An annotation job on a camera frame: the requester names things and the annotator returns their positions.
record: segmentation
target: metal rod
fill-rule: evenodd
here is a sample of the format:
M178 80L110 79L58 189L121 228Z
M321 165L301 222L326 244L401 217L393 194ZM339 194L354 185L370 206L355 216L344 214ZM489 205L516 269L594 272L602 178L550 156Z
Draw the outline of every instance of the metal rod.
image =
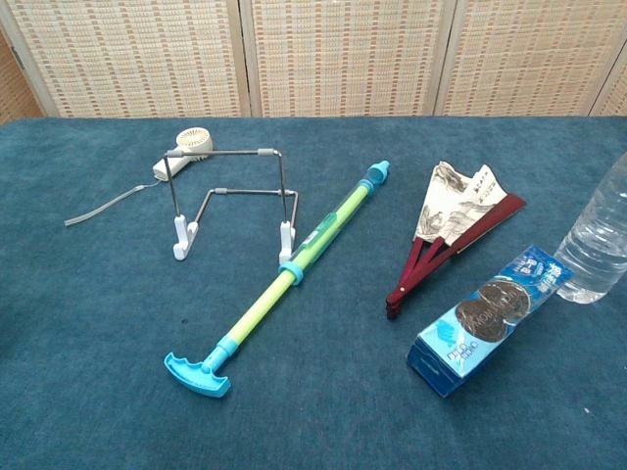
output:
M169 189L172 192L172 200L174 201L174 209L176 210L176 216L180 217L180 209L178 208L178 201L176 200L176 193L174 193L174 183L172 182L172 172L169 169L168 157L164 155L164 163L166 164L166 173L168 174Z
M249 195L273 195L273 196L282 196L283 191L280 189L228 189L228 188L213 188L207 191L207 195L205 195L205 199L201 204L198 212L196 213L196 218L194 221L196 223L200 223L200 219L205 213L205 209L209 205L209 201L212 198L213 194L249 194ZM292 218L291 218L291 226L295 228L296 223L296 211L298 209L298 191L292 191L291 189L285 190L286 197L294 197L294 204L292 206Z
M211 150L210 152L183 152L184 156L204 157L213 155L256 155L257 150Z
M278 171L281 177L281 199L283 200L283 221L287 222L287 203L285 202L285 173L283 172L283 155L275 150L274 154L278 156Z

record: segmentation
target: blue cap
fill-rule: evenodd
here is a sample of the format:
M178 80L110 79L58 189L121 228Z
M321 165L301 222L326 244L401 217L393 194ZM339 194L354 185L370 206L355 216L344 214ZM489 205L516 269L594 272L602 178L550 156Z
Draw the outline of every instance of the blue cap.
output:
M375 186L383 184L388 177L389 167L390 163L387 160L383 160L378 164L372 165L365 174L365 177Z

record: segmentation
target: clear plastic bottle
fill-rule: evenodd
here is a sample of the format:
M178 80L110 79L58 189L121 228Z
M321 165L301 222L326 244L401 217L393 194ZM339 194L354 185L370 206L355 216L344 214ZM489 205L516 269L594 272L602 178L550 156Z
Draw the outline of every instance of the clear plastic bottle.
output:
M627 153L605 175L555 257L574 273L557 293L578 304L602 298L627 270Z

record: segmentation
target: yellow-green plastic tube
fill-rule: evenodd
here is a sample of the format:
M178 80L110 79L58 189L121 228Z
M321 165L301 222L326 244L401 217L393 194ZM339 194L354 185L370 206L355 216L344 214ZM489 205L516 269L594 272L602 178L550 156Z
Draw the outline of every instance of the yellow-green plastic tube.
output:
M305 270L314 262L337 236L344 224L350 220L368 194L385 181L388 166L387 162L371 166L366 174L367 179L360 181L340 206L322 220L301 244L290 262L296 264L302 270ZM370 172L373 168L381 172L382 175L371 176ZM297 276L292 271L283 270L239 321L235 323L226 336L238 346L241 345L249 333L296 280Z

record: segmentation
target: blue box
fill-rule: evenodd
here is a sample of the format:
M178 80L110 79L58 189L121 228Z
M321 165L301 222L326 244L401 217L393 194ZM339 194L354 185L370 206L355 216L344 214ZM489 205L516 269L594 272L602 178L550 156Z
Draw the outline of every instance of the blue box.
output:
M471 296L422 330L408 364L446 397L485 364L572 273L531 246Z

